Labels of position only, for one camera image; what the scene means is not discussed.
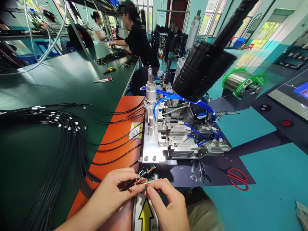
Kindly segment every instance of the floor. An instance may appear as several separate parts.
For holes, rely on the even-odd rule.
[[[228,70],[245,68],[253,74],[268,54],[261,50],[227,50],[238,59]],[[160,70],[166,70],[164,64]],[[270,89],[282,76],[264,73],[269,77],[265,89]],[[222,93],[220,78],[209,90],[212,98]],[[237,116],[225,116],[219,126],[235,147],[275,130],[253,108],[242,111]],[[242,192],[233,186],[213,186],[204,188],[214,201],[224,223],[226,231],[254,230],[302,230],[295,211],[295,201],[308,207],[308,155],[293,143],[243,156],[247,169],[256,181],[248,192]]]

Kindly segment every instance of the red scissors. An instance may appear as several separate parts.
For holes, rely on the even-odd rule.
[[[241,171],[238,170],[237,168],[233,168],[233,167],[232,167],[232,168],[228,168],[227,170],[223,170],[223,169],[221,169],[221,168],[219,168],[219,167],[216,167],[216,168],[218,168],[220,171],[223,171],[224,173],[226,173],[227,176],[229,177],[229,180],[231,181],[231,183],[232,183],[236,188],[238,188],[239,190],[244,191],[244,192],[247,192],[247,191],[249,190],[248,184],[246,183],[247,177],[245,176],[245,174],[244,174],[243,172],[241,172]],[[242,174],[243,178],[239,177],[239,176],[238,176],[237,174],[235,174],[235,173],[232,173],[231,170],[233,170],[233,172],[239,172],[240,174]],[[242,188],[238,187],[238,186],[233,182],[234,179],[237,180],[237,181],[239,181],[239,182],[242,182],[242,183],[246,186],[246,188],[242,189]]]

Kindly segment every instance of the green spool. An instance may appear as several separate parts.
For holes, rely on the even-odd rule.
[[[266,78],[264,74],[253,75],[249,74],[244,68],[238,68],[225,76],[222,81],[222,87],[223,89],[231,90],[236,97],[241,98],[250,84],[262,87],[265,83]]]

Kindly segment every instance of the black shirt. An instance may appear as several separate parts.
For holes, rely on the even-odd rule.
[[[132,25],[131,32],[125,39],[125,42],[133,54],[140,55],[141,62],[144,66],[151,65],[153,67],[159,67],[157,55],[152,50],[148,38],[140,25]]]

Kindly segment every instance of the pliers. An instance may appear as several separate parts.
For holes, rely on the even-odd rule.
[[[107,70],[105,70],[105,71],[103,72],[103,74],[107,74],[107,73],[112,72],[112,71],[115,71],[115,70],[116,70],[115,67],[109,67]]]

